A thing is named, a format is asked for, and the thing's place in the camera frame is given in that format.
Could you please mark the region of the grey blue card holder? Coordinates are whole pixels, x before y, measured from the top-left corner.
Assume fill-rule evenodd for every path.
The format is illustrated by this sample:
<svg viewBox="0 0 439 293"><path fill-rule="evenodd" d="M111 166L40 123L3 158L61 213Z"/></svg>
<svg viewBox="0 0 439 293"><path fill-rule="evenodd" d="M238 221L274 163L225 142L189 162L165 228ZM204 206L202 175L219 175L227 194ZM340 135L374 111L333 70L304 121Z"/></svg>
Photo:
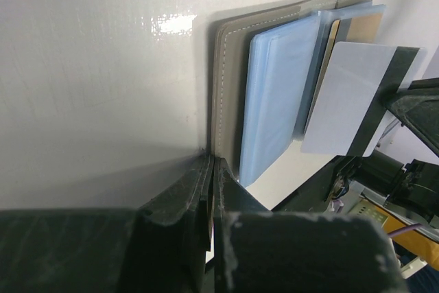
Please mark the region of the grey blue card holder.
<svg viewBox="0 0 439 293"><path fill-rule="evenodd" d="M206 148L239 174L250 41L261 32L372 0L279 0L213 13L206 26Z"/></svg>

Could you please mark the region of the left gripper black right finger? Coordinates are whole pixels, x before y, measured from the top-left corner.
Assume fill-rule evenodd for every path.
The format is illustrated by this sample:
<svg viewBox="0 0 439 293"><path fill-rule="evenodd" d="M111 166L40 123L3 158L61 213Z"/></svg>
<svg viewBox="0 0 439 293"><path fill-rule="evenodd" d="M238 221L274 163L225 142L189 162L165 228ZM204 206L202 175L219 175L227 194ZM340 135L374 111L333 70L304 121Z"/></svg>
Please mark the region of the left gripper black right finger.
<svg viewBox="0 0 439 293"><path fill-rule="evenodd" d="M216 292L406 292L388 236L357 215L272 212L213 170Z"/></svg>

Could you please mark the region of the gold VIP card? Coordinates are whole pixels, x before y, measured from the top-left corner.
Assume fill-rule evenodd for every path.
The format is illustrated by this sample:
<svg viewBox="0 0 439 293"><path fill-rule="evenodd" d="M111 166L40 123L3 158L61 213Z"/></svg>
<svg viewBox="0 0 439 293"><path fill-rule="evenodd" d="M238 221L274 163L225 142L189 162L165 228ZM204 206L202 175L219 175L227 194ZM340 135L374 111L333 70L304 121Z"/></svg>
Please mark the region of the gold VIP card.
<svg viewBox="0 0 439 293"><path fill-rule="evenodd" d="M311 100L311 105L309 107L304 132L306 132L307 126L311 119L317 96L320 92L322 81L327 71L327 67L329 65L329 61L333 53L333 48L335 47L335 44L341 41L353 43L373 42L375 40L375 36L377 35L382 16L382 13L376 13L364 16L357 16L351 19L338 19L333 22L329 32L326 47L324 48L323 57L318 67L319 72L314 86L313 97Z"/></svg>

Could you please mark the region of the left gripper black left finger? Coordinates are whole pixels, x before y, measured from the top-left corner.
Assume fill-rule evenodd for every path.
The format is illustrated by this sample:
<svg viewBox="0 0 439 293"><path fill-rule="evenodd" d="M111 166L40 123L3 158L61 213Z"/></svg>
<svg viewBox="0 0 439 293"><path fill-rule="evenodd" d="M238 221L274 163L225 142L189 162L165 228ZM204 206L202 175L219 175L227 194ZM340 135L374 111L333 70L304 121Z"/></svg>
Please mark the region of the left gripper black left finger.
<svg viewBox="0 0 439 293"><path fill-rule="evenodd" d="M214 158L139 208L1 212L2 292L200 292Z"/></svg>

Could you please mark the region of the white magnetic stripe card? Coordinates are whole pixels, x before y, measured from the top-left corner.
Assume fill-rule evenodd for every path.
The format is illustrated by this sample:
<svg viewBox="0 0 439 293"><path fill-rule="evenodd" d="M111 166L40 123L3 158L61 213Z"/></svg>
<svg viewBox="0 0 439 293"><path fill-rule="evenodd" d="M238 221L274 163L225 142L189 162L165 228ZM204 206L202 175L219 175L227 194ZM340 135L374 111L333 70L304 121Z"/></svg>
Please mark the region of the white magnetic stripe card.
<svg viewBox="0 0 439 293"><path fill-rule="evenodd" d="M384 97L406 90L427 54L419 47L338 42L305 130L310 154L372 154L392 115Z"/></svg>

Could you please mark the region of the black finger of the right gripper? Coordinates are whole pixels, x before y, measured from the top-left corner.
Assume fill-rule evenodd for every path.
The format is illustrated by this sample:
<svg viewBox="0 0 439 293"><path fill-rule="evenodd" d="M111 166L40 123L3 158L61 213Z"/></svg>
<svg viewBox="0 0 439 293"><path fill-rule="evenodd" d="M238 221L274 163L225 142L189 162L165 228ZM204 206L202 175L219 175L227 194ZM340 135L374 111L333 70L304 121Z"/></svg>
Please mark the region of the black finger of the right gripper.
<svg viewBox="0 0 439 293"><path fill-rule="evenodd" d="M385 92L379 101L438 156L438 78L414 80L407 90Z"/></svg>

